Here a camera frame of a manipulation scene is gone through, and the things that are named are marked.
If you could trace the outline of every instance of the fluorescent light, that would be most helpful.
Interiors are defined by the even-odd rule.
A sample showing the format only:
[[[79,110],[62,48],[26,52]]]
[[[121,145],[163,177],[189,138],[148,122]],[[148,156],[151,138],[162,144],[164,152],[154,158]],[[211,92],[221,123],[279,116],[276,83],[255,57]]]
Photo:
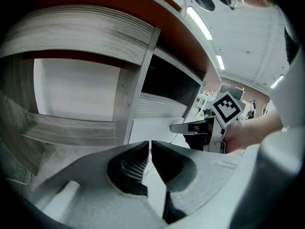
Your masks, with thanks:
[[[222,57],[221,57],[220,55],[216,55],[216,58],[217,58],[217,60],[218,60],[218,62],[219,62],[220,68],[221,68],[222,70],[224,70],[224,62],[223,62]]]
[[[284,76],[283,75],[280,75],[280,77],[276,80],[275,83],[273,83],[272,86],[270,86],[272,89],[274,89],[276,87],[276,85],[281,81],[283,80]]]
[[[191,18],[196,22],[196,24],[199,26],[199,28],[201,29],[201,31],[204,33],[205,37],[208,40],[213,40],[212,35],[210,34],[208,28],[206,27],[206,25],[204,24],[204,22],[202,21],[202,19],[200,19],[199,15],[196,13],[196,11],[192,8],[192,7],[188,7],[187,8],[187,13],[189,16],[191,16]]]

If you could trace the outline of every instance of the person's arm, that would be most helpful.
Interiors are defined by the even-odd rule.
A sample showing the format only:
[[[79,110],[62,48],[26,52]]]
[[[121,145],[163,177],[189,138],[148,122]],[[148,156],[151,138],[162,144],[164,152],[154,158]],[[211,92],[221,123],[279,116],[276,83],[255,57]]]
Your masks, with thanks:
[[[224,137],[226,153],[231,153],[239,148],[245,149],[252,144],[259,144],[267,135],[282,127],[282,121],[276,110],[257,119],[235,121],[228,126]]]

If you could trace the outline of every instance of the ceiling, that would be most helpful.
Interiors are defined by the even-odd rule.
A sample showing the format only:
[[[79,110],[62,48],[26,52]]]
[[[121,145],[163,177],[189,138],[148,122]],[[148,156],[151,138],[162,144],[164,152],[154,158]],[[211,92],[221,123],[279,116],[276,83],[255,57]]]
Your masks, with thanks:
[[[180,6],[183,4],[183,0],[174,1]],[[225,70],[222,71],[218,64],[215,67],[222,77],[268,94],[270,86],[289,68],[280,11],[247,5],[231,11],[219,0],[213,1],[215,11],[207,12],[195,1],[187,0],[213,37],[209,41],[212,53],[223,58]]]

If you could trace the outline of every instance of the white wall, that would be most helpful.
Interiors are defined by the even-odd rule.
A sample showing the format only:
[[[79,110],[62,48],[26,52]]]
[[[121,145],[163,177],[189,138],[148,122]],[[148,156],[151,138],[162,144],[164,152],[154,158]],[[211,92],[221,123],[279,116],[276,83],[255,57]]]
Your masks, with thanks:
[[[40,114],[112,121],[120,68],[81,60],[35,59],[34,90]]]

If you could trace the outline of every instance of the wooden shelf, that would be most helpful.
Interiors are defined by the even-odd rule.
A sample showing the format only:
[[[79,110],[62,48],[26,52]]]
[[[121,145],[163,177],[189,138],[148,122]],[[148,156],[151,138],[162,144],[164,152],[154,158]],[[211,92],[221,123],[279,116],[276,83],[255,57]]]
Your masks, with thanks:
[[[113,122],[85,121],[29,113],[21,135],[51,144],[76,146],[114,145]]]
[[[135,118],[182,117],[187,106],[152,94],[141,93]]]
[[[195,74],[188,66],[183,64],[179,59],[177,59],[171,53],[167,52],[162,47],[156,46],[155,50],[153,51],[153,54],[158,56],[159,58],[162,58],[163,60],[167,61],[173,66],[177,67],[179,70],[181,70],[189,77],[191,77],[194,81],[196,81],[199,85],[202,85],[203,79],[200,79],[200,77],[197,74]]]

